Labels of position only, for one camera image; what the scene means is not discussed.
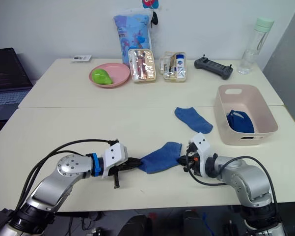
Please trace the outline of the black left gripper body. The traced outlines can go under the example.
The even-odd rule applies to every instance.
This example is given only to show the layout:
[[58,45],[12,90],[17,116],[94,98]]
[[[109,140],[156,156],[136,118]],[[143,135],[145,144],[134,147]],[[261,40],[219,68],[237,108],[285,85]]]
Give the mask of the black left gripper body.
[[122,163],[122,164],[119,164],[119,165],[116,165],[116,166],[113,166],[109,169],[108,171],[108,176],[114,176],[114,177],[117,177],[118,176],[118,173],[120,171],[126,171],[129,169],[129,160],[127,160],[126,162]]

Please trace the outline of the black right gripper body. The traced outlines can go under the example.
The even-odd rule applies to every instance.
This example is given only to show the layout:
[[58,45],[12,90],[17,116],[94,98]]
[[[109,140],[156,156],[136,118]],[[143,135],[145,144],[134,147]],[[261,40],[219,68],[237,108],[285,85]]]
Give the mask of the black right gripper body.
[[188,167],[193,171],[193,175],[199,176],[199,154],[197,153],[197,147],[194,143],[190,143],[187,152],[186,152],[187,164],[185,167]]

